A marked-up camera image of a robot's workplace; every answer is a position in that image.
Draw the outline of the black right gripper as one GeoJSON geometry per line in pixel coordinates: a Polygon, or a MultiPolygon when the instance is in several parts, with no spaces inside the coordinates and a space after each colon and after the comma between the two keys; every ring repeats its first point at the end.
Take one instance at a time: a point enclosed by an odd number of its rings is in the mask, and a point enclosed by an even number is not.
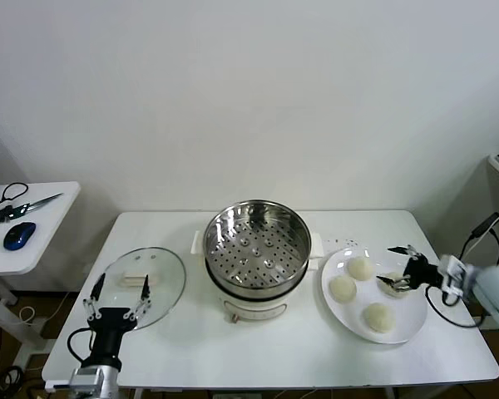
{"type": "Polygon", "coordinates": [[[391,247],[388,251],[406,255],[409,260],[403,275],[391,272],[376,277],[377,285],[382,291],[410,291],[418,289],[422,284],[441,287],[441,274],[437,271],[437,266],[430,264],[412,245],[391,247]]]}

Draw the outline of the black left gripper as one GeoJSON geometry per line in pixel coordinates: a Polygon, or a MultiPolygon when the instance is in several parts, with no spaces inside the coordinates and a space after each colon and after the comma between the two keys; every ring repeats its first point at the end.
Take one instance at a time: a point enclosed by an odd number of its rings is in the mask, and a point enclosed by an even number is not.
{"type": "Polygon", "coordinates": [[[151,308],[151,291],[147,274],[141,290],[141,296],[135,307],[101,308],[98,300],[105,282],[106,274],[102,273],[84,299],[86,319],[90,329],[95,333],[95,340],[90,355],[86,358],[86,366],[109,366],[121,368],[119,352],[123,336],[134,329],[134,321],[139,321],[151,308]]]}

